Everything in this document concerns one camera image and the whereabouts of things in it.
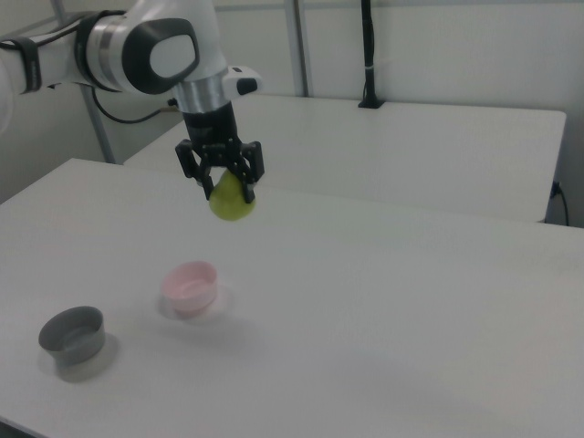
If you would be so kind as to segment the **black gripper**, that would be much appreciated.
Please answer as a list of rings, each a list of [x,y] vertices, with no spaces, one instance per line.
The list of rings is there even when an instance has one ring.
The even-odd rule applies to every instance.
[[[195,179],[210,200],[214,190],[209,160],[226,158],[226,169],[240,182],[245,203],[255,198],[255,186],[265,173],[262,145],[238,139],[232,103],[205,113],[184,113],[189,140],[182,140],[175,152],[184,176]]]

